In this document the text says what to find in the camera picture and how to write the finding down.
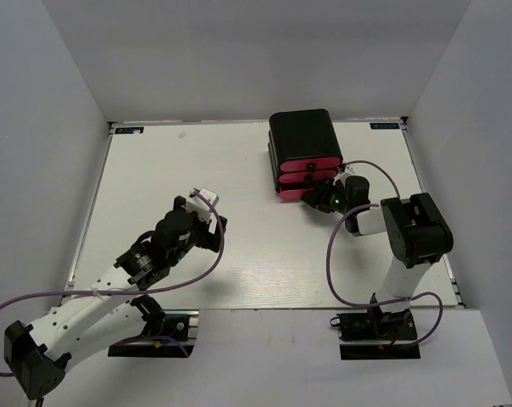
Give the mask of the pink drawer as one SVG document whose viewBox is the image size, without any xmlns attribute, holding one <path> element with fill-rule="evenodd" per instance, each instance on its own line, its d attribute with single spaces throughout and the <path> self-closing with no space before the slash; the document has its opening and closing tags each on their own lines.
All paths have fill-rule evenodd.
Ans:
<svg viewBox="0 0 512 407">
<path fill-rule="evenodd" d="M 327 170 L 336 168 L 342 159 L 340 157 L 317 157 L 309 159 L 286 160 L 279 165 L 282 172 L 315 172 L 317 170 Z"/>
<path fill-rule="evenodd" d="M 312 183 L 295 183 L 295 184 L 280 184 L 278 189 L 278 195 L 283 200 L 301 200 L 302 195 L 314 189 L 321 182 L 329 181 L 332 184 L 332 194 L 336 191 L 334 181 L 332 179 L 325 179 L 321 181 L 313 181 Z"/>
<path fill-rule="evenodd" d="M 295 171 L 295 172 L 284 172 L 278 177 L 278 181 L 282 184 L 295 184 L 295 183 L 306 183 L 307 181 L 321 181 L 327 178 L 334 178 L 337 175 L 337 170 L 323 169 L 315 172 L 308 171 Z"/>
</svg>

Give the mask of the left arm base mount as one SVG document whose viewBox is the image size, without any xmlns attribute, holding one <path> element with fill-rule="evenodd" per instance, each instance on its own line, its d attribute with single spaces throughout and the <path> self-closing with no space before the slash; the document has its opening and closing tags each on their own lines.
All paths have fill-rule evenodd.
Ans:
<svg viewBox="0 0 512 407">
<path fill-rule="evenodd" d="M 198 335 L 198 311 L 162 312 L 108 349 L 108 357 L 185 359 Z"/>
</svg>

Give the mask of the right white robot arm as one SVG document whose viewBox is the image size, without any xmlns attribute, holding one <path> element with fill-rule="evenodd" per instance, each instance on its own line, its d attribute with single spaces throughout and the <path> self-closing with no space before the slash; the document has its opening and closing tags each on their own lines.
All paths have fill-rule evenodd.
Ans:
<svg viewBox="0 0 512 407">
<path fill-rule="evenodd" d="M 453 233 L 432 196 L 427 192 L 409 198 L 370 202 L 370 183 L 363 176 L 327 179 L 305 192 L 302 200 L 324 213 L 338 212 L 342 224 L 355 236 L 385 233 L 392 263 L 369 307 L 369 331 L 389 337 L 398 328 L 397 316 L 409 310 L 422 277 L 454 246 Z"/>
</svg>

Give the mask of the pink bottom drawer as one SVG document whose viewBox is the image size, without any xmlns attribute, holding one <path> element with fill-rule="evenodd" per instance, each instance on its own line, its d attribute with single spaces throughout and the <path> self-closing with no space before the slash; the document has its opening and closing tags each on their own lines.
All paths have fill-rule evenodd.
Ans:
<svg viewBox="0 0 512 407">
<path fill-rule="evenodd" d="M 332 194 L 336 191 L 334 181 L 332 179 L 325 179 L 321 181 L 313 181 L 312 183 L 295 183 L 295 184 L 280 184 L 278 189 L 278 195 L 283 200 L 301 200 L 302 195 L 314 189 L 321 182 L 329 181 L 332 184 Z"/>
</svg>

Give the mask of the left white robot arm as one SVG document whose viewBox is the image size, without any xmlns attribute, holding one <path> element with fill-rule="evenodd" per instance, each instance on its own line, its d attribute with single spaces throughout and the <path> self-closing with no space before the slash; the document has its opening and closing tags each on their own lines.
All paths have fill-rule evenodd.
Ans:
<svg viewBox="0 0 512 407">
<path fill-rule="evenodd" d="M 164 328 L 164 311 L 154 285 L 193 248 L 224 251 L 227 219 L 219 197 L 206 188 L 178 196 L 154 229 L 144 232 L 86 290 L 64 304 L 4 331 L 3 358 L 29 400 L 52 392 L 73 366 L 131 337 L 154 338 Z"/>
</svg>

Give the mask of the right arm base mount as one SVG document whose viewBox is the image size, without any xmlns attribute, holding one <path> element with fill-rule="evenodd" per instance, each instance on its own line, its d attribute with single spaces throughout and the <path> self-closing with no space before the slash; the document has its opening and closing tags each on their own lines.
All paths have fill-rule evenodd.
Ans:
<svg viewBox="0 0 512 407">
<path fill-rule="evenodd" d="M 338 330 L 341 360 L 419 360 L 420 347 L 414 318 L 377 324 L 369 312 L 348 312 L 330 319 Z"/>
</svg>

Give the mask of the pink top drawer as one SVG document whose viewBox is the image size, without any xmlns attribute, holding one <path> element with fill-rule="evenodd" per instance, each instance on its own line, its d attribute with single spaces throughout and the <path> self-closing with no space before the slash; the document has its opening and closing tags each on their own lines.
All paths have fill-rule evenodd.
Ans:
<svg viewBox="0 0 512 407">
<path fill-rule="evenodd" d="M 282 172 L 315 172 L 317 170 L 327 170 L 336 168 L 342 159 L 340 157 L 317 157 L 309 159 L 286 160 L 279 165 Z"/>
</svg>

